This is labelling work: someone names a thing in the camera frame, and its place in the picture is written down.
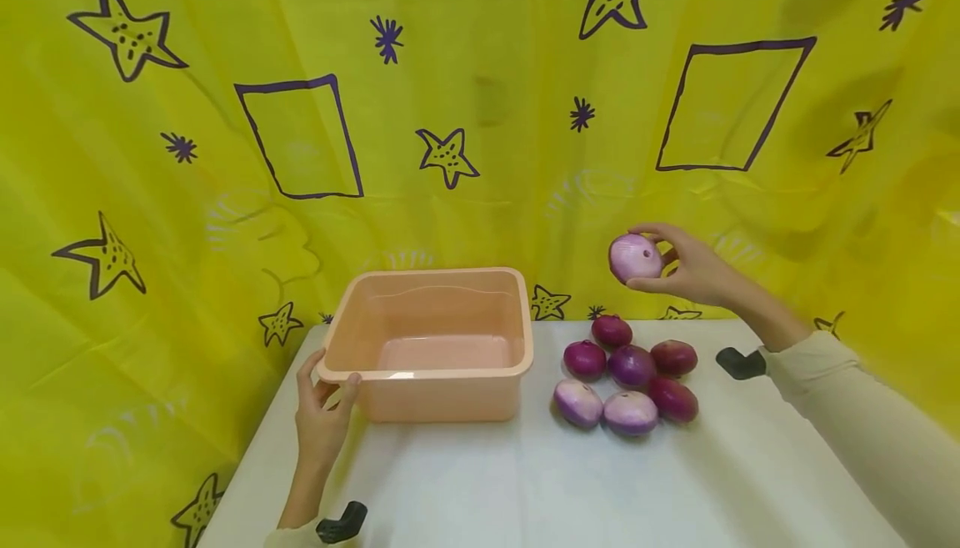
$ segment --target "purple rectangle outline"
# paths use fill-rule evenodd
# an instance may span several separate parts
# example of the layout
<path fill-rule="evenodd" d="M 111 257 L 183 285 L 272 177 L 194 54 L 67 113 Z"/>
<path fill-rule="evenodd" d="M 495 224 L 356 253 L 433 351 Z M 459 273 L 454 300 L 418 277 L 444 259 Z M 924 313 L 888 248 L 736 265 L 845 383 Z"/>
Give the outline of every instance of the purple rectangle outline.
<path fill-rule="evenodd" d="M 670 118 L 667 120 L 666 129 L 663 131 L 663 141 L 661 142 L 661 149 L 659 149 L 659 155 L 657 156 L 657 170 L 697 170 L 701 168 L 708 168 L 711 170 L 749 170 L 751 164 L 753 164 L 753 159 L 757 157 L 760 148 L 763 148 L 763 143 L 766 142 L 767 136 L 770 135 L 770 129 L 773 128 L 774 123 L 777 120 L 777 114 L 779 113 L 781 106 L 783 106 L 783 101 L 786 99 L 786 94 L 789 93 L 790 87 L 793 86 L 793 82 L 797 78 L 797 74 L 800 73 L 800 68 L 803 66 L 803 62 L 807 61 L 807 56 L 810 55 L 810 51 L 813 50 L 813 47 L 816 43 L 816 37 L 805 37 L 795 38 L 795 40 L 766 40 L 759 42 L 727 43 L 720 44 L 720 46 L 707 46 L 707 44 L 701 43 L 691 44 L 690 50 L 687 53 L 687 62 L 684 63 L 683 73 L 680 75 L 680 86 L 677 87 L 677 95 L 673 100 L 673 107 L 670 109 Z M 803 51 L 800 55 L 800 59 L 797 60 L 797 66 L 793 69 L 793 74 L 790 75 L 790 79 L 786 82 L 786 86 L 783 88 L 783 93 L 781 93 L 781 97 L 777 101 L 777 106 L 770 114 L 770 118 L 767 119 L 767 124 L 763 127 L 763 132 L 760 133 L 760 137 L 757 139 L 757 144 L 753 146 L 753 151 L 750 153 L 750 156 L 747 157 L 747 162 L 743 165 L 743 167 L 726 167 L 722 164 L 672 164 L 670 167 L 663 167 L 661 165 L 661 162 L 663 161 L 663 150 L 666 148 L 666 144 L 668 144 L 670 139 L 670 124 L 673 123 L 673 118 L 677 113 L 677 106 L 680 105 L 680 97 L 683 95 L 683 87 L 687 84 L 687 71 L 690 68 L 690 62 L 693 61 L 694 56 L 697 54 L 726 56 L 728 54 L 746 54 L 762 49 L 773 50 L 798 48 L 801 48 Z"/>
<path fill-rule="evenodd" d="M 280 93 L 280 92 L 292 92 L 294 89 L 314 89 L 317 87 L 322 87 L 324 85 L 330 86 L 330 91 L 333 92 L 333 99 L 337 104 L 337 113 L 340 114 L 340 125 L 343 130 L 343 141 L 347 142 L 347 153 L 350 157 L 350 166 L 353 167 L 353 180 L 356 182 L 357 193 L 355 194 L 344 194 L 342 192 L 326 192 L 322 194 L 287 194 L 283 190 L 283 186 L 280 185 L 280 180 L 277 178 L 277 171 L 273 169 L 273 163 L 270 162 L 270 157 L 267 156 L 267 150 L 264 148 L 263 139 L 260 138 L 260 132 L 258 131 L 257 122 L 253 119 L 253 114 L 250 112 L 250 108 L 247 107 L 247 101 L 244 99 L 244 95 L 247 93 Z M 277 189 L 279 189 L 280 194 L 287 196 L 287 198 L 295 200 L 309 200 L 309 199 L 320 199 L 327 198 L 330 195 L 339 195 L 342 198 L 362 198 L 364 196 L 363 184 L 360 180 L 360 167 L 358 166 L 358 157 L 356 157 L 355 152 L 353 151 L 353 143 L 350 142 L 350 133 L 347 131 L 347 119 L 343 117 L 343 105 L 340 101 L 340 86 L 337 84 L 337 75 L 330 73 L 324 75 L 321 78 L 308 79 L 305 81 L 278 81 L 276 83 L 264 83 L 261 85 L 242 85 L 240 83 L 234 83 L 233 88 L 236 89 L 237 97 L 240 98 L 240 105 L 242 110 L 247 115 L 247 120 L 250 122 L 250 129 L 253 131 L 253 137 L 257 139 L 257 145 L 260 148 L 260 154 L 263 154 L 263 160 L 267 163 L 267 168 L 270 169 L 270 175 L 273 177 L 273 182 L 277 184 Z"/>

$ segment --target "peach plastic basin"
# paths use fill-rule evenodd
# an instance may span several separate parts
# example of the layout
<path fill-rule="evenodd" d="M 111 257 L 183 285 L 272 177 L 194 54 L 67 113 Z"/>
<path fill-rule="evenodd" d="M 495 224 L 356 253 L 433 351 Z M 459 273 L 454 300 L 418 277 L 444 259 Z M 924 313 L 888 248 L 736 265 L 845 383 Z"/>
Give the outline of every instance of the peach plastic basin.
<path fill-rule="evenodd" d="M 323 344 L 317 375 L 359 372 L 358 404 L 377 422 L 510 420 L 534 359 L 526 285 L 505 268 L 360 275 Z"/>

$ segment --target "black clip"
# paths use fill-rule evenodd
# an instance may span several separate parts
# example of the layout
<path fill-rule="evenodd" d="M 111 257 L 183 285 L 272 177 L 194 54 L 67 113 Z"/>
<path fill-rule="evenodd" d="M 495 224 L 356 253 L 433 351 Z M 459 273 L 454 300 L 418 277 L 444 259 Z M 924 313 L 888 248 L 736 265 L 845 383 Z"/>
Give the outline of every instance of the black clip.
<path fill-rule="evenodd" d="M 328 546 L 347 541 L 360 533 L 366 518 L 367 507 L 352 500 L 347 504 L 347 508 L 343 509 L 338 520 L 323 519 L 317 523 L 317 537 Z"/>

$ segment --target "left hand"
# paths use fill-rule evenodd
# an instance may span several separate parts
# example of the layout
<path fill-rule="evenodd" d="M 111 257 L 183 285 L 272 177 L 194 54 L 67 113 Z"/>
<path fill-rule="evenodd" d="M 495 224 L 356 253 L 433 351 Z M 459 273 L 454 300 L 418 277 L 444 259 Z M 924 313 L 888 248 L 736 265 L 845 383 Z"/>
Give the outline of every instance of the left hand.
<path fill-rule="evenodd" d="M 347 384 L 343 386 L 340 402 L 328 408 L 330 396 L 337 390 L 337 386 L 322 381 L 314 384 L 310 378 L 314 367 L 326 353 L 325 349 L 321 349 L 310 354 L 297 372 L 299 406 L 295 420 L 299 447 L 298 464 L 330 471 L 340 454 L 343 441 L 347 438 L 350 410 L 360 391 L 360 374 L 353 373 L 349 376 Z"/>

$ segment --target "rectangle drawing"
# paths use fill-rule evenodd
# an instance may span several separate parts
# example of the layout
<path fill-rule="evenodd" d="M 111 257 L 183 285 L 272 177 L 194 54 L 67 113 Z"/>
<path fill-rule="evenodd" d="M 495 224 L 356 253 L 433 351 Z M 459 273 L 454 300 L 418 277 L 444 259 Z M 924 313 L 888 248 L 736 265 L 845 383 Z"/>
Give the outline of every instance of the rectangle drawing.
<path fill-rule="evenodd" d="M 690 46 L 657 170 L 749 170 L 816 42 Z"/>

